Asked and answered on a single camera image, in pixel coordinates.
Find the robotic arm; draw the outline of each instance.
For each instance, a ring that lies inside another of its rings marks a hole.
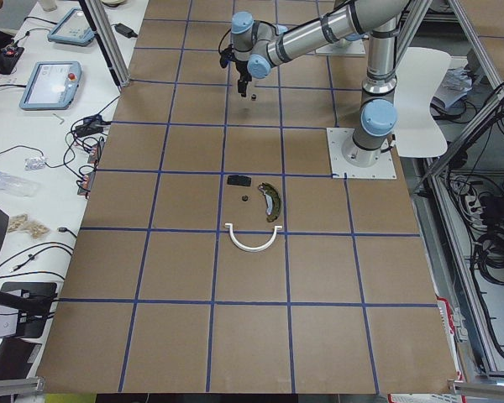
[[[352,34],[370,33],[367,77],[362,84],[361,125],[344,145],[346,159],[357,166],[371,166],[392,131],[396,110],[395,38],[397,19],[407,0],[338,0],[332,12],[294,29],[254,21],[250,13],[232,19],[231,45],[221,52],[221,66],[234,61],[240,74],[238,91],[246,97],[248,82],[265,78],[273,67],[287,63],[326,44]]]

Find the black plug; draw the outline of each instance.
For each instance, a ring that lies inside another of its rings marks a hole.
[[[129,28],[127,25],[123,25],[121,23],[115,24],[114,29],[116,29],[116,32],[118,34],[123,35],[125,38],[136,38],[138,37],[138,34],[136,34],[131,28]]]

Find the water bottle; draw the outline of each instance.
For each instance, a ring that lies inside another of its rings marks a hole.
[[[33,196],[39,184],[0,172],[0,190],[15,196]]]

